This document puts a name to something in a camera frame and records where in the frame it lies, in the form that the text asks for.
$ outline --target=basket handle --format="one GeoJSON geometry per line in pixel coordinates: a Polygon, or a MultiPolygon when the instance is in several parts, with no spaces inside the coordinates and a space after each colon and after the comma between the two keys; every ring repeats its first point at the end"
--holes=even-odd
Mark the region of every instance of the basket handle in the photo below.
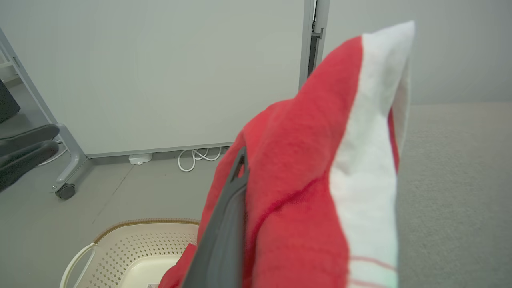
{"type": "Polygon", "coordinates": [[[82,276],[83,274],[86,272],[87,270],[87,267],[89,266],[89,264],[91,263],[91,260],[93,259],[93,256],[94,256],[94,247],[96,246],[96,243],[91,243],[87,246],[85,246],[82,250],[80,250],[80,252],[78,252],[75,257],[73,257],[73,259],[71,260],[71,262],[69,262],[68,264],[68,267],[66,268],[66,270],[64,271],[64,275],[62,276],[62,279],[60,281],[60,288],[66,288],[68,286],[68,280],[69,280],[69,276],[71,275],[71,271],[73,270],[73,268],[75,267],[76,263],[91,249],[93,249],[93,254],[91,255],[91,257],[89,258],[89,261],[87,261],[87,264],[86,266],[83,268],[83,271],[82,273],[80,274],[80,277],[78,277],[78,280],[76,281],[76,284],[78,282],[80,282],[80,280],[82,279],[82,276]]]}

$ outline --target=metal bracket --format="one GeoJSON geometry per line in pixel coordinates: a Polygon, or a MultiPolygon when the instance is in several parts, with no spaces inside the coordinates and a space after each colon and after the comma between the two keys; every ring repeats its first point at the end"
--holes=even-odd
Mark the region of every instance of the metal bracket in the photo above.
{"type": "Polygon", "coordinates": [[[324,28],[320,28],[320,33],[311,33],[311,36],[316,36],[320,39],[322,39],[324,37],[324,28]]]}

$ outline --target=perforated basket side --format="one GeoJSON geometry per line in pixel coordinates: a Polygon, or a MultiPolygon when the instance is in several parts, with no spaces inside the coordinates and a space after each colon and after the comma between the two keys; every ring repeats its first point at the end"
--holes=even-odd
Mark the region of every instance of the perforated basket side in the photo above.
{"type": "Polygon", "coordinates": [[[197,244],[199,222],[157,218],[126,221],[101,233],[95,254],[77,288],[117,288],[124,272],[137,259],[181,255],[189,243],[197,244]]]}

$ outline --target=caster wheel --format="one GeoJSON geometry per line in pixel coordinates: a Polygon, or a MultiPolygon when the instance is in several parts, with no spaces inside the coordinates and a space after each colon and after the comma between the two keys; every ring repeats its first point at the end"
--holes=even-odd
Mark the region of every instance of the caster wheel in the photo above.
{"type": "Polygon", "coordinates": [[[76,188],[74,184],[65,183],[58,191],[55,192],[55,195],[62,200],[68,200],[75,195],[75,190],[76,188]]]}

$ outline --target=gray carpet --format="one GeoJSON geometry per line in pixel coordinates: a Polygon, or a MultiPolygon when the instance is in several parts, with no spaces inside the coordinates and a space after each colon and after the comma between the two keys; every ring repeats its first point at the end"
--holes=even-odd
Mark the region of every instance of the gray carpet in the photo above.
{"type": "Polygon", "coordinates": [[[400,286],[512,287],[512,104],[412,106],[400,286]]]}

